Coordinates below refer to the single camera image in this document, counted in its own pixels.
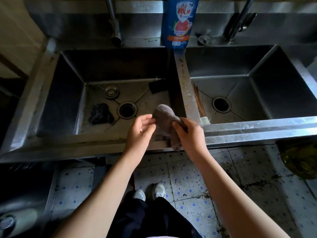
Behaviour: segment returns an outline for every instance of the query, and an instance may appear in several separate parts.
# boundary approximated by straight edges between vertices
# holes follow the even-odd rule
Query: double basin sink
[[[153,93],[149,83],[155,81],[158,92]],[[201,122],[193,84],[210,124]],[[92,107],[100,103],[109,107],[112,123],[89,122]],[[135,117],[161,103],[200,123],[209,147],[317,134],[317,83],[279,46],[174,52],[163,47],[47,48],[30,75],[0,162],[120,153]],[[159,128],[148,150],[171,150]]]

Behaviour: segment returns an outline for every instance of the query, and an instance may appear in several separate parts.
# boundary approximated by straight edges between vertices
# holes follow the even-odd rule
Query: pant leg
[[[158,197],[146,211],[141,228],[141,237],[174,236],[201,238],[192,224],[164,198]]]
[[[140,238],[148,205],[140,199],[125,200],[117,210],[107,238]]]

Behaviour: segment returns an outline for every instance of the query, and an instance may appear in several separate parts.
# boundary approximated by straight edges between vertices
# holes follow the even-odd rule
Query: dish soap bottle
[[[165,47],[187,46],[199,0],[167,0],[163,2],[162,34]]]

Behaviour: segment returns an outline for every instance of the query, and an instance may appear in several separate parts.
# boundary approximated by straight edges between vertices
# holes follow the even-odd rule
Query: faucet
[[[111,42],[113,45],[119,47],[122,44],[122,38],[121,38],[121,32],[119,28],[119,21],[116,18],[115,11],[114,11],[114,5],[112,0],[106,0],[107,2],[107,7],[108,7],[108,12],[110,14],[110,23],[112,26],[112,37],[111,37]]]
[[[244,26],[243,23],[246,19],[246,16],[248,14],[248,11],[250,10],[250,7],[252,5],[254,0],[247,0],[241,13],[239,14],[238,18],[234,21],[234,23],[232,24],[232,26],[227,26],[224,32],[224,38],[226,41],[228,42],[233,42],[233,40],[236,37],[236,34],[240,31],[243,31],[247,28],[247,26]]]

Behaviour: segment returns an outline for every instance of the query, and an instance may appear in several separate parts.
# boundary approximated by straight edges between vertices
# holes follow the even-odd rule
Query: shoe
[[[162,183],[157,183],[152,188],[152,198],[155,200],[157,197],[165,197],[166,192]]]
[[[137,189],[133,194],[133,199],[140,199],[145,201],[145,193],[141,189]]]

